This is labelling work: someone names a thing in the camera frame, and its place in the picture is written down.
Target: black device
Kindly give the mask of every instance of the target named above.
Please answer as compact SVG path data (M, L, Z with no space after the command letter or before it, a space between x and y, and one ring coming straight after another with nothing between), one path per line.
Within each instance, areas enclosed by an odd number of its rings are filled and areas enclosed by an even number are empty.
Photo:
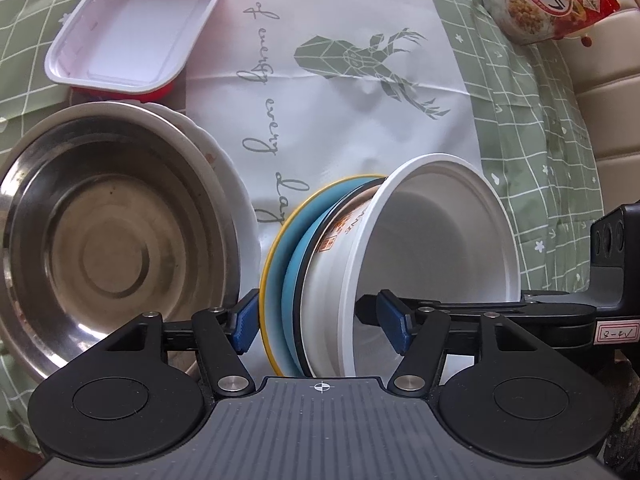
M614 424L588 365L640 369L640 204L591 226L590 286L519 303L364 296L356 315L404 355L380 378L266 378L238 354L257 291L187 322L146 313L42 382L29 421L48 460L33 480L580 479ZM201 380L166 364L194 351ZM475 364L439 385L447 353Z

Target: ribbed gray surface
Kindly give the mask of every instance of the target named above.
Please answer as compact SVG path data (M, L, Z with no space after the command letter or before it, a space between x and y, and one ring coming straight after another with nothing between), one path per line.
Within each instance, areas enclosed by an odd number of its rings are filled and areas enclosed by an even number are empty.
M50 460L33 480L613 480L586 458L519 468L469 451L422 400L373 379L271 378L259 393L220 402L199 434L150 462L89 468Z

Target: yellow rim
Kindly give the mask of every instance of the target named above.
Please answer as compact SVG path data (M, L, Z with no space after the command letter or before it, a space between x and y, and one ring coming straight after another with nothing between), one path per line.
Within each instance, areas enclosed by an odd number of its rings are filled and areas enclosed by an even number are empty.
M364 175L347 176L340 180L336 180L335 182L332 182L327 186L324 186L323 188L313 193L313 195L307 198L302 204L300 204L297 208L295 208L292 211L289 218L285 220L284 224L280 228L280 231L278 232L278 235L275 237L273 244L271 244L271 249L269 249L269 253L267 254L267 259L264 262L264 268L262 269L262 275L260 277L260 293L258 294L258 314L259 314L258 317L260 320L260 334L262 336L262 344L264 345L264 350L265 352L267 352L267 358L269 359L269 362L271 363L273 370L280 377L283 377L284 374L282 373L282 370L280 370L280 367L278 366L278 363L276 362L276 359L273 356L273 352L271 351L271 346L269 345L269 336L267 336L266 322L264 319L264 295L266 293L267 276L269 275L269 268L271 267L271 261L273 260L273 255L275 254L276 249L278 248L278 244L280 243L280 239L282 238L284 231L286 231L287 227L289 227L291 222L294 221L295 217L298 216L300 211L302 211L306 207L306 205L309 204L309 202L311 202L319 194L326 191L327 189L330 189L333 186L337 186L338 184L341 184L348 180L354 180L356 178L383 178L383 177L384 175L380 175L380 174L364 174Z

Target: beige leather seat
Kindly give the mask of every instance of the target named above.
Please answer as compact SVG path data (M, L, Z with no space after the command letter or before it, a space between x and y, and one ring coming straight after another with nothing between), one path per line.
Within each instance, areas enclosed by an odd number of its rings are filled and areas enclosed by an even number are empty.
M596 158L605 212L640 200L640 9L620 10L596 23L590 48L559 42Z

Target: black rim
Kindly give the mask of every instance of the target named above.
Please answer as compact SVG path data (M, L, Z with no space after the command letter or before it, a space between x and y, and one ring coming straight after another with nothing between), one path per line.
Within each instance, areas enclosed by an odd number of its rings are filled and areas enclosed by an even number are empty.
M380 186L385 181L384 178L375 178L374 180L369 180L368 182L358 186L356 189L351 191L349 194L346 194L340 199L340 202L336 203L330 209L328 215L320 222L318 229L311 237L309 241L309 245L306 247L305 254L302 256L302 261L300 262L300 270L298 271L298 275L296 276L296 286L293 291L293 342L296 346L296 355L298 356L298 361L300 362L300 368L302 368L302 373L305 377L313 377L311 373L311 367L309 366L308 361L306 360L305 349L302 345L302 331L300 329L300 304L302 299L302 287L305 283L306 270L308 269L309 263L311 262L311 257L313 256L316 245L318 245L320 238L324 235L324 232L328 229L328 227L335 220L335 216L338 214L340 209L342 209L345 205L347 205L351 200L356 198L358 195L375 186Z

